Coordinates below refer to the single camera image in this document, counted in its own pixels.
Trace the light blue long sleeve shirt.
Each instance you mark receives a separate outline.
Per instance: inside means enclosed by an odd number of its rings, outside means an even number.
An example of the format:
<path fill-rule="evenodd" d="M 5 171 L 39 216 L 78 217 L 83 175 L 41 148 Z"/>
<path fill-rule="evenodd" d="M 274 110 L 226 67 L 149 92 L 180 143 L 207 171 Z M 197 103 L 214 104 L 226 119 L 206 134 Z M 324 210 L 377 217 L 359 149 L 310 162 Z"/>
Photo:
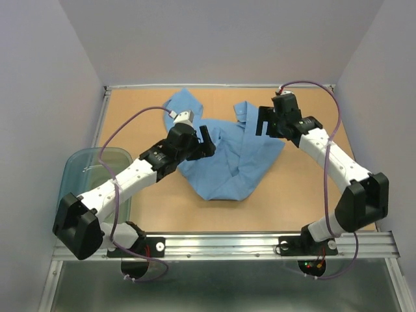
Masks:
<path fill-rule="evenodd" d="M 203 105 L 187 89 L 176 92 L 164 107 L 176 112 L 190 110 L 194 127 L 208 128 L 216 147 L 214 155 L 177 167 L 204 200 L 246 199 L 285 146 L 279 139 L 256 135 L 258 109 L 247 101 L 234 105 L 235 122 L 203 118 Z"/>

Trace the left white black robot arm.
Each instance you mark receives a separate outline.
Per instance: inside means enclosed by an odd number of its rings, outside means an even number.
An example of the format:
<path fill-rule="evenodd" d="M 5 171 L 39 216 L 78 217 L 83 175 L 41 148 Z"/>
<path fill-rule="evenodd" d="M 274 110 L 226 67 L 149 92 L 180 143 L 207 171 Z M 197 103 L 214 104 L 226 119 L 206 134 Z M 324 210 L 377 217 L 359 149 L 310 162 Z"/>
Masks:
<path fill-rule="evenodd" d="M 145 233 L 132 222 L 112 226 L 106 222 L 107 217 L 137 192 L 175 172 L 183 161 L 211 157 L 215 149 L 206 126 L 196 131 L 191 125 L 175 124 L 165 139 L 143 152 L 116 177 L 78 196 L 65 195 L 58 205 L 53 233 L 78 260 L 89 258 L 99 249 L 111 248 L 140 255 Z"/>

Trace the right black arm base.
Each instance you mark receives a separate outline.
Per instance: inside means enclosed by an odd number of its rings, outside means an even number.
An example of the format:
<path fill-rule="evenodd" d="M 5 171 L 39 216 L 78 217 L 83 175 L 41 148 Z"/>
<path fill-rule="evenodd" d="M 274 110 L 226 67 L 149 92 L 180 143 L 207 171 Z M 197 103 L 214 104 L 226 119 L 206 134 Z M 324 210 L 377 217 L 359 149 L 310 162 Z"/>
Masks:
<path fill-rule="evenodd" d="M 338 249 L 333 239 L 322 242 L 303 241 L 300 236 L 282 236 L 274 248 L 275 253 L 286 257 L 337 255 Z"/>

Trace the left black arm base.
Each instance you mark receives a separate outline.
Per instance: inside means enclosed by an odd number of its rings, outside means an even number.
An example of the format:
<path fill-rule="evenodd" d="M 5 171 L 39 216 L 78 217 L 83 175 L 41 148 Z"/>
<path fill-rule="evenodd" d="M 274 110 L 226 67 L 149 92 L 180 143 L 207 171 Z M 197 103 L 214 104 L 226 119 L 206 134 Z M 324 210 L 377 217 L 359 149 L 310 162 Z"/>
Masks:
<path fill-rule="evenodd" d="M 146 237 L 141 238 L 133 245 L 130 250 L 135 254 L 146 257 L 163 258 L 166 247 L 166 239 L 164 237 Z M 113 251 L 107 251 L 109 258 L 132 258 L 134 255 L 127 253 L 119 248 Z"/>

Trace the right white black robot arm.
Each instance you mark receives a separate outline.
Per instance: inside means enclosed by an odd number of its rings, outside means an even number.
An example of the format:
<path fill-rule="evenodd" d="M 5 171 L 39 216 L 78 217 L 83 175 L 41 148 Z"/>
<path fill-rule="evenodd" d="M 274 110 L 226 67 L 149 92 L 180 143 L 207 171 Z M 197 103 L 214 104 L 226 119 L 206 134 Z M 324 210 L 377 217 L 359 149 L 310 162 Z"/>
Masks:
<path fill-rule="evenodd" d="M 353 233 L 388 214 L 389 180 L 360 166 L 331 141 L 322 124 L 314 117 L 303 117 L 292 92 L 278 92 L 271 107 L 258 108 L 256 135 L 284 138 L 308 154 L 324 170 L 341 192 L 333 213 L 325 212 L 318 221 L 304 226 L 287 250 L 300 249 L 313 254 L 322 242 L 343 233 Z"/>

